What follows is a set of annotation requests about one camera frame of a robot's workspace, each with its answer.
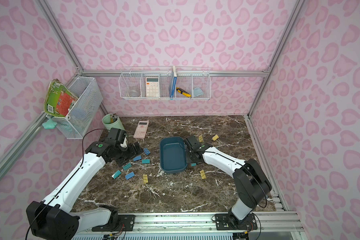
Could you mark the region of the blue binder clip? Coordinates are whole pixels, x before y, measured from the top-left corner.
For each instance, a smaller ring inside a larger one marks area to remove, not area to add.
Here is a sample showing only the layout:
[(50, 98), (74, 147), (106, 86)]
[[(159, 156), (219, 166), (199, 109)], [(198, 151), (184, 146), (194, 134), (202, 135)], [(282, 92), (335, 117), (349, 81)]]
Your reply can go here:
[(133, 161), (136, 162), (136, 161), (140, 161), (142, 160), (142, 157), (141, 156), (136, 156), (133, 158)]
[(147, 148), (144, 148), (144, 153), (145, 153), (146, 155), (149, 155), (151, 152), (150, 152)]
[(130, 173), (126, 174), (125, 178), (126, 178), (126, 180), (129, 180), (129, 179), (133, 178), (134, 176), (135, 176), (135, 173), (130, 172)]

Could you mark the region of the teal plastic storage box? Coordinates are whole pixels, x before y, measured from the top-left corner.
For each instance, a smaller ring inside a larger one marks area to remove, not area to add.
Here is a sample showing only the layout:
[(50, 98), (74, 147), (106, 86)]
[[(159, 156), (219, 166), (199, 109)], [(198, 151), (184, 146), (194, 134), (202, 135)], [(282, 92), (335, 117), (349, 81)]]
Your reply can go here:
[(187, 168), (186, 148), (181, 137), (161, 140), (160, 167), (167, 174), (178, 174)]

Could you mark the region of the yellow binder clip table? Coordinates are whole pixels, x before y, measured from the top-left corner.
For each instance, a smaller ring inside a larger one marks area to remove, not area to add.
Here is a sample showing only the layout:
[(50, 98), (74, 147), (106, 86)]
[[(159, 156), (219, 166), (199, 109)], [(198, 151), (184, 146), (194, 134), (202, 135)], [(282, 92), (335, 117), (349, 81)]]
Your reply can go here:
[(143, 175), (143, 183), (144, 183), (144, 184), (147, 184), (148, 182), (149, 182), (149, 180), (148, 180), (148, 175), (144, 174), (144, 175)]
[(205, 179), (206, 179), (206, 174), (205, 174), (205, 171), (204, 171), (204, 170), (201, 170), (201, 171), (200, 171), (200, 176), (201, 176), (201, 179), (202, 179), (202, 180), (205, 180)]

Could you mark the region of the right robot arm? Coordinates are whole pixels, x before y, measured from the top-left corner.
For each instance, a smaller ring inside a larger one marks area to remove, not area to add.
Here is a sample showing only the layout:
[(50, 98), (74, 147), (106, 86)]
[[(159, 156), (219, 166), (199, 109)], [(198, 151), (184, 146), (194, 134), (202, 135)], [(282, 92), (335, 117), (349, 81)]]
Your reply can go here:
[(184, 139), (184, 144), (191, 161), (203, 161), (233, 178), (238, 200), (229, 210), (229, 219), (235, 224), (242, 223), (262, 200), (267, 199), (272, 185), (256, 160), (234, 158), (211, 144), (199, 142), (194, 136)]

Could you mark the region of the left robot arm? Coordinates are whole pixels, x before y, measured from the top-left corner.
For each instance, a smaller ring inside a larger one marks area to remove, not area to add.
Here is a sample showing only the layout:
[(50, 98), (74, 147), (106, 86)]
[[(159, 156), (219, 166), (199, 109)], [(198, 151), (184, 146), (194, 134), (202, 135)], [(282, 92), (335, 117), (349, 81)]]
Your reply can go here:
[(82, 159), (42, 201), (33, 201), (26, 209), (29, 227), (26, 235), (33, 234), (45, 240), (71, 240), (77, 233), (121, 233), (134, 228), (135, 216), (120, 215), (117, 208), (101, 205), (94, 210), (72, 213), (73, 206), (91, 179), (107, 163), (119, 166), (143, 153), (138, 142), (128, 143), (125, 130), (112, 128), (103, 141), (91, 143), (82, 149)]

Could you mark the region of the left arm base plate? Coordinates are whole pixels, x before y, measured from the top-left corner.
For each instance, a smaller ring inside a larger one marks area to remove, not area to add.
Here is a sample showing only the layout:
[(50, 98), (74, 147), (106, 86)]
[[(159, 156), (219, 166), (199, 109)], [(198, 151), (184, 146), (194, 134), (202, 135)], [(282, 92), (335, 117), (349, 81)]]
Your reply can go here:
[(92, 232), (131, 232), (134, 228), (135, 215), (114, 214), (105, 225), (92, 228)]

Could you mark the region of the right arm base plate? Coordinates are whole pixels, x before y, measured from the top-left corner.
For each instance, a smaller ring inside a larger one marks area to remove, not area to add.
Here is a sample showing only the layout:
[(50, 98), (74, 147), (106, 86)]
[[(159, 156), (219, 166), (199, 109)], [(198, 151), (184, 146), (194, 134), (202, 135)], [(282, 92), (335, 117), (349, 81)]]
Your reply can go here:
[(243, 220), (238, 220), (232, 213), (215, 214), (211, 220), (216, 224), (218, 231), (245, 230), (253, 231), (258, 229), (254, 213), (248, 214)]

